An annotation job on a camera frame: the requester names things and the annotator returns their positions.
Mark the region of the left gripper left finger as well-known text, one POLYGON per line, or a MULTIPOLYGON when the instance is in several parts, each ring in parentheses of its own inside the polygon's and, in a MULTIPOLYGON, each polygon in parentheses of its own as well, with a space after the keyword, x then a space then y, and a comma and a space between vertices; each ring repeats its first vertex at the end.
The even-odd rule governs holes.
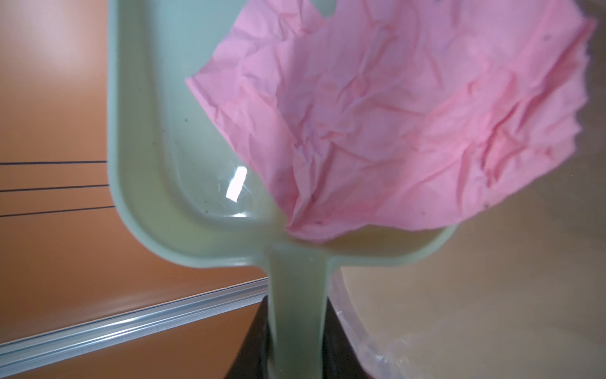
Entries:
POLYGON ((225 379, 269 379, 268 297, 260 302, 252 324, 225 379))

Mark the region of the large pink paper scrap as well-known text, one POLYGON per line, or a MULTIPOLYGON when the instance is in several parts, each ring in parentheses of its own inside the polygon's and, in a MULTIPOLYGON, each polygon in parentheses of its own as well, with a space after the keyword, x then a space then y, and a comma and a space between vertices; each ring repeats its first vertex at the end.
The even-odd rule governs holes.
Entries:
POLYGON ((574 153, 595 27, 574 1, 249 1, 186 83, 293 237, 430 230, 574 153))

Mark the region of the green plastic dustpan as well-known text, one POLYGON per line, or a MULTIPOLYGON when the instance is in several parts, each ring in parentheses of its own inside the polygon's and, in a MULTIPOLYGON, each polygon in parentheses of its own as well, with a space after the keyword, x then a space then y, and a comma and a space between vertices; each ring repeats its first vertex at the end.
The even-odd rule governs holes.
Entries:
POLYGON ((317 245, 291 238, 256 173, 234 154, 185 80, 211 57, 241 1, 108 4, 107 169, 113 202, 148 250, 192 268, 268 274, 272 378, 319 378, 331 274, 436 252, 454 227, 366 227, 317 245))

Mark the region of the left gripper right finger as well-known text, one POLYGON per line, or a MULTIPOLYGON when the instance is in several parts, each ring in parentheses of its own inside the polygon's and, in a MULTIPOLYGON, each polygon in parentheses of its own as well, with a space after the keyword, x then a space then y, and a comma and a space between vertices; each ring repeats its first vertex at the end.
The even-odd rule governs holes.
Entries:
POLYGON ((336 310, 328 300, 323 335, 323 379, 367 378, 336 310))

